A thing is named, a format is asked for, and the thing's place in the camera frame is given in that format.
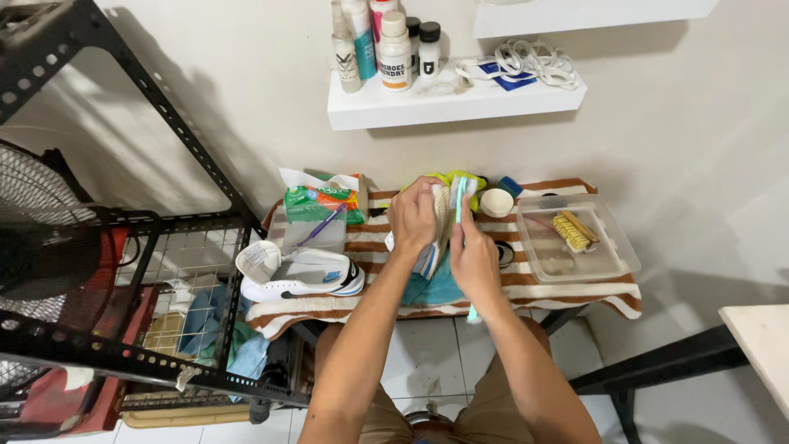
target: toothbrush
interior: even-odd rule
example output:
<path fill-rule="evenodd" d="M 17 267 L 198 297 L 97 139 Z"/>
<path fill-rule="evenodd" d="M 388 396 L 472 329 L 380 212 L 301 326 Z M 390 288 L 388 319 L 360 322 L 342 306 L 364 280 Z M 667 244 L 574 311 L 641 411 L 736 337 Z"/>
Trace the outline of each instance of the toothbrush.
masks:
<path fill-rule="evenodd" d="M 346 204 L 344 204 L 344 203 L 343 203 L 343 204 L 340 204 L 340 206 L 339 206 L 339 207 L 337 207 L 337 209 L 336 209 L 336 210 L 334 210 L 334 211 L 332 211 L 332 212 L 331 212 L 331 214 L 329 215 L 329 217 L 327 217 L 327 218 L 326 218 L 326 219 L 325 219 L 323 222 L 321 222 L 321 223 L 320 223 L 320 225 L 318 225 L 318 226 L 317 226 L 317 227 L 316 227 L 314 230 L 312 230 L 312 232 L 311 232 L 311 233 L 309 233 L 309 236 L 307 236 L 307 239 L 304 239 L 304 240 L 302 240 L 301 242 L 297 243 L 297 244 L 296 244 L 296 246 L 302 246 L 302 245 L 304 245 L 305 243 L 307 243 L 307 241 L 309 241 L 310 239 L 312 239 L 312 238 L 314 238 L 315 236 L 317 236 L 317 235 L 318 235 L 318 233 L 320 233 L 320 232 L 321 232 L 321 230 L 323 230 L 323 229 L 324 229 L 324 228 L 325 228 L 327 225 L 329 225 L 329 222 L 332 222 L 332 221 L 335 219 L 335 217 L 337 217 L 337 215 L 338 215 L 338 214 L 339 214 L 339 213 L 340 213 L 340 212 L 341 212 L 343 209 L 345 209 L 345 208 L 347 208 L 347 207 L 348 207 L 348 205 L 346 205 Z"/>
<path fill-rule="evenodd" d="M 456 224 L 460 224 L 460 217 L 463 211 L 462 210 L 463 196 L 466 194 L 468 181 L 469 178 L 465 176 L 461 177 L 460 180 L 458 181 L 458 193 L 457 193 L 457 199 L 455 201 L 455 212 L 454 212 L 454 222 Z M 474 190 L 476 190 L 477 184 L 474 183 L 476 182 L 476 179 L 472 179 L 472 182 L 473 182 L 472 183 L 473 188 Z M 463 239 L 463 245 L 465 246 L 465 244 L 466 244 L 466 240 Z M 474 304 L 471 304 L 469 306 L 469 316 L 466 318 L 466 321 L 469 324 L 479 324 L 480 322 L 482 322 L 482 318 L 480 318 L 480 315 L 477 313 L 477 309 L 474 308 Z"/>

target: shoe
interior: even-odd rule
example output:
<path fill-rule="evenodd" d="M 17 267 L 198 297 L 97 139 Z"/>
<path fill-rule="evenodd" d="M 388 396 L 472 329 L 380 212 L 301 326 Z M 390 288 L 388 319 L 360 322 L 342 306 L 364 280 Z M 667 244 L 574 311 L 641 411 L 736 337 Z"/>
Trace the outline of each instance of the shoe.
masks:
<path fill-rule="evenodd" d="M 452 233 L 449 209 L 449 188 L 444 185 L 433 185 L 433 210 L 436 214 L 436 240 L 419 253 L 417 263 L 411 270 L 430 280 L 439 266 L 441 257 L 447 250 L 447 243 Z M 389 251 L 395 248 L 395 237 L 390 231 L 383 241 Z"/>
<path fill-rule="evenodd" d="M 302 248 L 283 258 L 267 240 L 242 250 L 236 267 L 244 274 L 241 294 L 255 302 L 320 293 L 351 296 L 365 286 L 365 271 L 344 254 Z"/>

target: bottle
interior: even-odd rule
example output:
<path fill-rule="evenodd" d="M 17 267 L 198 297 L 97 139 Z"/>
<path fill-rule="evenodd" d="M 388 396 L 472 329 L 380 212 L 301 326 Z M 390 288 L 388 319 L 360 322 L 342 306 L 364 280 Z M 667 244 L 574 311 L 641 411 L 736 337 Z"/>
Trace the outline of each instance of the bottle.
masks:
<path fill-rule="evenodd" d="M 416 17 L 406 17 L 408 40 L 411 40 L 411 72 L 419 74 L 419 25 L 421 22 Z"/>
<path fill-rule="evenodd" d="M 353 45 L 356 47 L 356 62 L 359 78 L 367 80 L 376 75 L 376 49 L 372 42 L 370 11 L 365 0 L 342 0 L 342 11 L 350 27 Z"/>
<path fill-rule="evenodd" d="M 381 69 L 381 52 L 378 46 L 381 43 L 381 17 L 389 11 L 396 11 L 398 0 L 370 0 L 370 11 L 372 12 L 372 38 L 376 45 L 376 61 L 378 69 Z"/>
<path fill-rule="evenodd" d="M 433 79 L 441 70 L 441 25 L 426 21 L 419 27 L 419 77 Z"/>
<path fill-rule="evenodd" d="M 389 91 L 401 92 L 411 88 L 411 41 L 408 40 L 406 16 L 389 11 L 381 17 L 381 78 Z"/>
<path fill-rule="evenodd" d="M 356 65 L 356 48 L 350 38 L 340 0 L 331 0 L 331 20 L 335 29 L 335 33 L 331 35 L 331 41 L 335 45 L 335 60 L 337 61 L 337 71 L 340 73 L 342 90 L 356 92 L 361 88 L 359 69 Z"/>

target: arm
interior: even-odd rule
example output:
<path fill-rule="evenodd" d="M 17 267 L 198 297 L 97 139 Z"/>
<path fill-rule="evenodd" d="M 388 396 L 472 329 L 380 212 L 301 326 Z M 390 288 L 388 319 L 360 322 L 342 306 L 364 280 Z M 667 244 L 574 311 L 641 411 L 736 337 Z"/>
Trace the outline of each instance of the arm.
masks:
<path fill-rule="evenodd" d="M 600 435 L 581 399 L 512 310 L 499 280 L 498 252 L 474 225 L 468 198 L 463 200 L 462 222 L 453 227 L 450 249 L 452 275 L 488 326 L 515 406 L 535 442 L 599 443 Z"/>
<path fill-rule="evenodd" d="M 419 178 L 387 210 L 395 247 L 353 309 L 318 376 L 300 443 L 356 442 L 381 381 L 400 299 L 420 251 L 436 237 L 430 185 Z"/>

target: brown and white striped towel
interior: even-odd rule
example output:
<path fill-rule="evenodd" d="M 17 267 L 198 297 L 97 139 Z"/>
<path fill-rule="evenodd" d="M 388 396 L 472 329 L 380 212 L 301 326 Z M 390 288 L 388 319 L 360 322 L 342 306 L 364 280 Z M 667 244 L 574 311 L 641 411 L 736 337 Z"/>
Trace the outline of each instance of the brown and white striped towel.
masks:
<path fill-rule="evenodd" d="M 522 186 L 524 193 L 521 197 L 541 196 L 546 193 L 559 195 L 597 193 L 596 188 L 580 179 L 552 180 Z M 389 203 L 395 194 L 396 191 L 370 193 L 370 208 L 379 208 Z M 282 241 L 287 226 L 281 203 L 275 205 L 264 222 L 264 227 L 269 230 L 269 239 L 275 243 Z M 494 219 L 483 213 L 477 214 L 477 226 L 482 231 L 488 233 L 494 240 L 511 243 L 515 249 L 514 263 L 501 269 L 501 284 L 514 308 L 556 310 L 602 302 L 625 318 L 636 319 L 641 316 L 641 293 L 632 274 L 590 284 L 538 284 L 526 261 L 516 220 L 515 209 L 503 219 Z M 367 273 L 367 284 L 375 280 L 387 260 L 389 252 L 383 239 L 389 231 L 389 220 L 385 213 L 370 218 L 367 224 L 348 226 L 345 254 Z M 291 324 L 305 319 L 345 322 L 364 291 L 366 289 L 355 296 L 323 294 L 278 302 L 256 303 L 247 314 L 246 322 L 269 339 L 278 337 Z M 461 298 L 452 303 L 402 306 L 398 319 L 467 314 L 469 305 L 468 299 Z"/>

